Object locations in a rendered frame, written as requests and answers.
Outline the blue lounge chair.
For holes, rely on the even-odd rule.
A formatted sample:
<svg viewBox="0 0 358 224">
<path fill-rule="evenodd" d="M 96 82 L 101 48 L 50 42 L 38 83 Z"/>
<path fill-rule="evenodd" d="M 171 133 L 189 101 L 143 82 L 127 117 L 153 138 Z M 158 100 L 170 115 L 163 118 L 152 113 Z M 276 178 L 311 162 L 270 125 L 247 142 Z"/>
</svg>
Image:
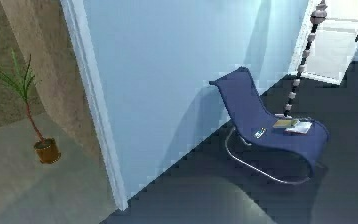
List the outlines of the blue lounge chair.
<svg viewBox="0 0 358 224">
<path fill-rule="evenodd" d="M 237 162 L 283 184 L 302 184 L 315 176 L 318 159 L 329 139 L 327 128 L 311 118 L 296 118 L 311 122 L 306 134 L 286 132 L 274 128 L 281 119 L 269 112 L 257 91 L 248 68 L 240 67 L 214 81 L 232 121 L 230 135 L 243 143 L 242 150 L 224 142 L 227 154 Z M 266 128 L 257 139 L 256 131 Z"/>
</svg>

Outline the yellow book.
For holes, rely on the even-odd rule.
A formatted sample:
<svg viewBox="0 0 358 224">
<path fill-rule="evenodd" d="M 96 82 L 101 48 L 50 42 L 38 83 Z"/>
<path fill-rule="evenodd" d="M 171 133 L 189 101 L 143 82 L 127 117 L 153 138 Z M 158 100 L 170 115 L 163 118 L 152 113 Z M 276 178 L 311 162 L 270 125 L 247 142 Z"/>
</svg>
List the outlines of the yellow book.
<svg viewBox="0 0 358 224">
<path fill-rule="evenodd" d="M 274 128 L 292 128 L 300 122 L 299 119 L 279 119 L 273 127 Z"/>
</svg>

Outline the white red book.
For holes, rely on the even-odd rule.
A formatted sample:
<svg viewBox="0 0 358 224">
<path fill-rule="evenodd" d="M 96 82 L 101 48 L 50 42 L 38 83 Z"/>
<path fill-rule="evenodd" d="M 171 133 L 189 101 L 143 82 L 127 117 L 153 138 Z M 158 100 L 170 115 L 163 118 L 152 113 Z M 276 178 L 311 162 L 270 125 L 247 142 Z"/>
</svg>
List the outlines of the white red book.
<svg viewBox="0 0 358 224">
<path fill-rule="evenodd" d="M 290 133 L 306 134 L 311 126 L 311 122 L 299 122 L 294 127 L 286 128 L 285 131 Z"/>
</svg>

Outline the black white beaded floor lamp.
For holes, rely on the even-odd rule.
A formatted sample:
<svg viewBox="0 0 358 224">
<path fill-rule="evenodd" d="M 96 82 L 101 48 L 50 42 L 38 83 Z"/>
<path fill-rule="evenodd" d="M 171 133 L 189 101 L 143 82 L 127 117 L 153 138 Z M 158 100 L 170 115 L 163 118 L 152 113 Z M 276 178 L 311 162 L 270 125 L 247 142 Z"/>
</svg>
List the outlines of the black white beaded floor lamp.
<svg viewBox="0 0 358 224">
<path fill-rule="evenodd" d="M 326 20 L 327 17 L 326 0 L 308 0 L 307 8 L 302 20 L 291 64 L 289 74 L 294 75 L 291 84 L 291 91 L 288 94 L 288 100 L 284 106 L 284 112 L 277 114 L 277 117 L 290 119 L 292 104 L 296 98 L 296 92 L 301 82 L 301 76 L 306 72 L 307 58 L 310 55 L 312 43 L 315 40 L 318 26 Z"/>
</svg>

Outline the green potted house plant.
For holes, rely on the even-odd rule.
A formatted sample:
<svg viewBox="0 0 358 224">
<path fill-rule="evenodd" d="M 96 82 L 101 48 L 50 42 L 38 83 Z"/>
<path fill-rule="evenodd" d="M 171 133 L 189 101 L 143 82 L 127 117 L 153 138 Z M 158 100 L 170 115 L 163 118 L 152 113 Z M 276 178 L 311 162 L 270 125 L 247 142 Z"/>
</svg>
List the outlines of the green potted house plant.
<svg viewBox="0 0 358 224">
<path fill-rule="evenodd" d="M 19 65 L 14 50 L 11 50 L 11 58 L 13 71 L 8 73 L 0 68 L 0 81 L 10 90 L 13 90 L 25 105 L 26 117 L 38 137 L 38 140 L 33 145 L 33 149 L 38 155 L 40 163 L 53 164 L 61 158 L 61 152 L 59 151 L 56 140 L 53 137 L 45 137 L 38 129 L 32 116 L 29 103 L 30 87 L 34 84 L 35 80 L 35 74 L 31 68 L 32 56 L 29 56 L 24 67 Z"/>
</svg>

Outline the white room door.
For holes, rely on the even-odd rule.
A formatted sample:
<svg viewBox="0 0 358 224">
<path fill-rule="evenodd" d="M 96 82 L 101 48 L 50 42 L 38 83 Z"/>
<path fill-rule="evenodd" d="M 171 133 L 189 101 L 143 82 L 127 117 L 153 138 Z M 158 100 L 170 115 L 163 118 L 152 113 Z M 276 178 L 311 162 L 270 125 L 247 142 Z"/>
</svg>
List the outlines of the white room door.
<svg viewBox="0 0 358 224">
<path fill-rule="evenodd" d="M 304 77 L 340 85 L 358 49 L 358 0 L 326 0 L 327 17 L 317 29 Z"/>
</svg>

